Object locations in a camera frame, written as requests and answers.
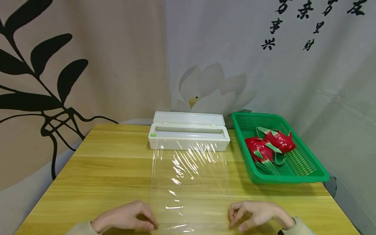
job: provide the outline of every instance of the red dragon fruit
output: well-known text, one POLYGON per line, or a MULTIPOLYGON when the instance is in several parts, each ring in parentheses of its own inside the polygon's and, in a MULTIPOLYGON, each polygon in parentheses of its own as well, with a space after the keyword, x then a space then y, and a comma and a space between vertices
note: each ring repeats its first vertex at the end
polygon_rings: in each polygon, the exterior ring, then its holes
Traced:
POLYGON ((269 130, 260 126, 257 127, 257 129, 262 131, 265 134, 264 139, 277 147, 282 154, 288 153, 296 148, 291 131, 288 136, 286 136, 279 130, 269 130))
POLYGON ((274 147, 269 141, 260 137, 252 137, 245 139, 252 160, 259 168, 270 171, 272 174, 279 175, 273 165, 275 152, 281 153, 279 149, 274 147))

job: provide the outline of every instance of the green basket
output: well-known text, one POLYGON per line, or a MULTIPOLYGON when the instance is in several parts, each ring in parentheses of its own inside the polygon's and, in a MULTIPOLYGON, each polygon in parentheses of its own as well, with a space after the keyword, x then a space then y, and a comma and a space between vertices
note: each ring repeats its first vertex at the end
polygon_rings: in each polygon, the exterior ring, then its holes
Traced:
POLYGON ((313 183, 329 180, 329 173, 303 143, 287 121, 279 115, 235 112, 232 114, 235 136, 253 183, 313 183), (257 168, 245 139, 257 136, 256 127, 278 129, 285 135, 292 131, 296 149, 286 153, 286 162, 276 167, 280 175, 271 175, 257 168))

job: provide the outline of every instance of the white dispenser box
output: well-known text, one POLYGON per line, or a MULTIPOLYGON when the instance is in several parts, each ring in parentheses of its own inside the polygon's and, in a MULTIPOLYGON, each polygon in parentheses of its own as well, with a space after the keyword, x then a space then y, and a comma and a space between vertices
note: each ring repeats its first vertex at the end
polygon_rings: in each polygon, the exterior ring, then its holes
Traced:
POLYGON ((151 149, 189 150, 209 144, 215 151, 226 151, 230 136, 221 114, 157 111, 149 143, 151 149))

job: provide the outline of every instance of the sleeve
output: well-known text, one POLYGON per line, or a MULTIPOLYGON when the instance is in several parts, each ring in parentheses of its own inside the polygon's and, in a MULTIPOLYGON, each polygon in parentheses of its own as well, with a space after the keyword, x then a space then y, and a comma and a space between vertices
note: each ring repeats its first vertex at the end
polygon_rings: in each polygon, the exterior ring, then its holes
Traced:
POLYGON ((91 222, 77 223, 66 235, 100 235, 91 226, 91 222))
POLYGON ((282 230, 284 235, 315 235, 309 227, 298 217, 294 217, 296 225, 289 230, 282 230))

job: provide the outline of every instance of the plastic wrap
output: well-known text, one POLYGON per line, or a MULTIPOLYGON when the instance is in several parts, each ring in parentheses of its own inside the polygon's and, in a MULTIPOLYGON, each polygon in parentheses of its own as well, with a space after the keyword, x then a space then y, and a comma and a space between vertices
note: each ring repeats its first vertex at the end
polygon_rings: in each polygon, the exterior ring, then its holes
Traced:
POLYGON ((150 204, 160 223, 153 234, 227 231, 232 200, 226 152, 195 141, 188 150, 163 148, 159 140, 153 150, 150 204))

